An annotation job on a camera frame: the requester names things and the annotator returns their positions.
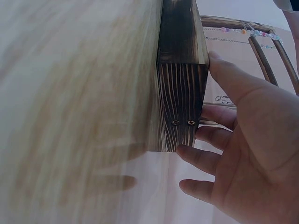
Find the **wooden block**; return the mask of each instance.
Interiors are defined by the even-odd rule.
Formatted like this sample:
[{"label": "wooden block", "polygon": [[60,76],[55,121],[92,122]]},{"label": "wooden block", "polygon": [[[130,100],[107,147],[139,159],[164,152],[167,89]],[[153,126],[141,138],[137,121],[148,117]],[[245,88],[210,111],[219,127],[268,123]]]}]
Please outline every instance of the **wooden block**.
[{"label": "wooden block", "polygon": [[157,57],[162,151],[194,144],[208,65],[195,0],[164,0]]}]

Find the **screw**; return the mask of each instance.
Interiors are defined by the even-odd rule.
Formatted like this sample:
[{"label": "screw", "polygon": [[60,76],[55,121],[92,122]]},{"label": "screw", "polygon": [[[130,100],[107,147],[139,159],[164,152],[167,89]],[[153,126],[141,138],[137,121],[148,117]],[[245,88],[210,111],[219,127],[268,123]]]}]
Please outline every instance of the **screw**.
[{"label": "screw", "polygon": [[178,121],[178,120],[173,120],[173,121],[172,121],[172,125],[174,125],[174,126],[179,125],[179,121]]},{"label": "screw", "polygon": [[190,125],[190,126],[194,126],[194,125],[195,125],[195,122],[194,122],[193,120],[189,120],[189,121],[188,121],[188,125]]}]

